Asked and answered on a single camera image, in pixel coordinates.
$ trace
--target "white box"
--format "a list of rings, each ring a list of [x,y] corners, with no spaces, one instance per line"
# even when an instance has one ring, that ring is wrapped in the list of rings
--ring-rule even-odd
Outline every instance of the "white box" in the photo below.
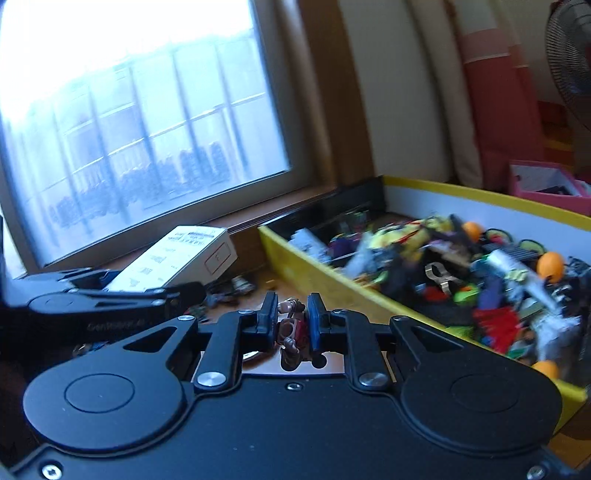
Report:
[[[109,283],[108,291],[146,291],[216,280],[237,259],[225,228],[178,226]]]

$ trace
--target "window sill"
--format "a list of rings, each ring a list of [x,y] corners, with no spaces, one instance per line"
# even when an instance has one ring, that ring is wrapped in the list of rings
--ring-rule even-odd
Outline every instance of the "window sill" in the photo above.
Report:
[[[238,253],[238,260],[231,267],[231,271],[238,275],[247,271],[256,270],[266,263],[262,244],[256,231],[258,225],[291,209],[317,200],[332,190],[333,188],[330,186],[306,187],[246,207],[237,212],[229,213],[228,215],[211,220],[206,225],[228,229],[230,237],[236,246],[236,252]],[[103,265],[102,268],[123,270],[149,247],[147,245],[129,254],[125,254]]]

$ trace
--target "fan grille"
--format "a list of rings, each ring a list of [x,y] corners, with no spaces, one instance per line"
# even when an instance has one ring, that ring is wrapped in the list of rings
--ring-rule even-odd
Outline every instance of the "fan grille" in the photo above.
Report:
[[[546,52],[554,82],[564,104],[591,130],[591,68],[585,48],[591,53],[591,6],[584,0],[563,1],[546,29]],[[583,39],[576,44],[575,39]]]

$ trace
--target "pink box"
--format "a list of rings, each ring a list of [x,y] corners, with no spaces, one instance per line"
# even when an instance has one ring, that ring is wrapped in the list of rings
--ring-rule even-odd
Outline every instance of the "pink box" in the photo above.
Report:
[[[591,196],[562,165],[514,160],[509,172],[511,195],[591,216]]]

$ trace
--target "silver bolt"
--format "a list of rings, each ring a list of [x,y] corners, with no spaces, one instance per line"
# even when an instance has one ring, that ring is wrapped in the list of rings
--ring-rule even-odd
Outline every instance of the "silver bolt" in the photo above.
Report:
[[[300,392],[300,391],[304,390],[304,385],[302,385],[301,383],[295,383],[295,382],[288,383],[285,387],[290,392]]]
[[[532,468],[527,470],[527,480],[541,480],[546,476],[546,470],[541,465],[534,465]]]
[[[197,383],[204,387],[217,387],[226,381],[226,376],[220,372],[205,372],[197,377]]]
[[[359,383],[364,387],[380,388],[388,383],[388,376],[380,372],[369,372],[359,376]]]
[[[41,469],[41,473],[47,480],[60,480],[61,478],[61,469],[57,465],[53,465],[52,463],[48,463]]]

